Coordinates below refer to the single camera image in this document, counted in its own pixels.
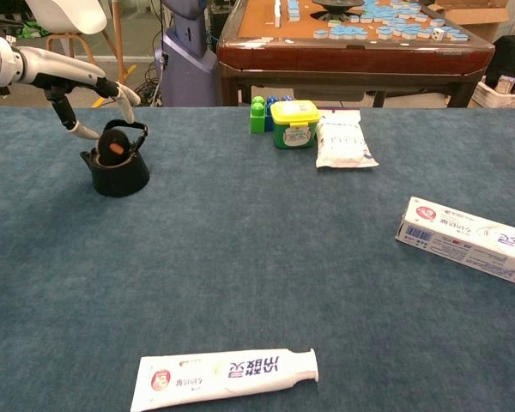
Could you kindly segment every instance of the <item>white chair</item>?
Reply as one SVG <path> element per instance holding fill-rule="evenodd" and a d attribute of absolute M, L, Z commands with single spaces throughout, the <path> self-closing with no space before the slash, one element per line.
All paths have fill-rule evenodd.
<path fill-rule="evenodd" d="M 47 36 L 45 48 L 51 50 L 52 41 L 68 40 L 70 56 L 74 57 L 73 40 L 78 40 L 88 56 L 90 63 L 95 64 L 94 55 L 83 34 L 103 33 L 114 56 L 121 63 L 122 57 L 106 32 L 106 16 L 99 0 L 26 0 L 36 21 L 51 34 Z M 118 79 L 123 82 L 124 66 L 118 71 Z"/>

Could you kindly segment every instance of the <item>robotic hand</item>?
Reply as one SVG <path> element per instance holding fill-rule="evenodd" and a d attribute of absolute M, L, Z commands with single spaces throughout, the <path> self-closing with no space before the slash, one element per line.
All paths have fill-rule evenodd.
<path fill-rule="evenodd" d="M 76 120 L 65 97 L 73 88 L 91 88 L 103 98 L 115 100 L 126 122 L 134 122 L 131 106 L 138 105 L 139 96 L 126 86 L 110 82 L 105 72 L 93 64 L 34 47 L 13 47 L 0 37 L 0 87 L 11 82 L 32 84 L 44 89 L 61 123 L 70 133 L 85 139 L 99 139 L 100 134 Z"/>

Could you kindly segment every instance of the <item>white packet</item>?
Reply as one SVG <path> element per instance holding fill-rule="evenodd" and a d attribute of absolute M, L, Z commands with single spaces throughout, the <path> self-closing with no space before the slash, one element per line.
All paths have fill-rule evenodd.
<path fill-rule="evenodd" d="M 321 110 L 317 125 L 317 167 L 374 167 L 358 110 Z"/>

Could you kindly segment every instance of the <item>cardboard box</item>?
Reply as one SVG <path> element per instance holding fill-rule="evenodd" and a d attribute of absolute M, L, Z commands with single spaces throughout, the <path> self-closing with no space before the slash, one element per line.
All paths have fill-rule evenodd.
<path fill-rule="evenodd" d="M 515 283 L 515 227 L 411 197 L 396 239 Z"/>
<path fill-rule="evenodd" d="M 479 82 L 473 92 L 471 101 L 474 101 L 479 107 L 510 108 L 515 107 L 515 94 L 501 94 L 485 83 Z"/>
<path fill-rule="evenodd" d="M 500 23 L 509 21 L 506 3 L 507 0 L 437 0 L 429 8 L 492 42 Z"/>

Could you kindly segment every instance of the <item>green toy block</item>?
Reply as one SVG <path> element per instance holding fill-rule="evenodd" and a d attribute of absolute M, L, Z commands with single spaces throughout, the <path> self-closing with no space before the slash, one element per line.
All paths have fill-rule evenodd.
<path fill-rule="evenodd" d="M 265 106 L 265 99 L 261 96 L 256 96 L 254 97 L 252 100 L 251 100 L 251 103 L 254 104 L 254 103 L 261 103 L 262 105 Z"/>
<path fill-rule="evenodd" d="M 250 133 L 265 132 L 265 105 L 259 101 L 251 104 Z"/>

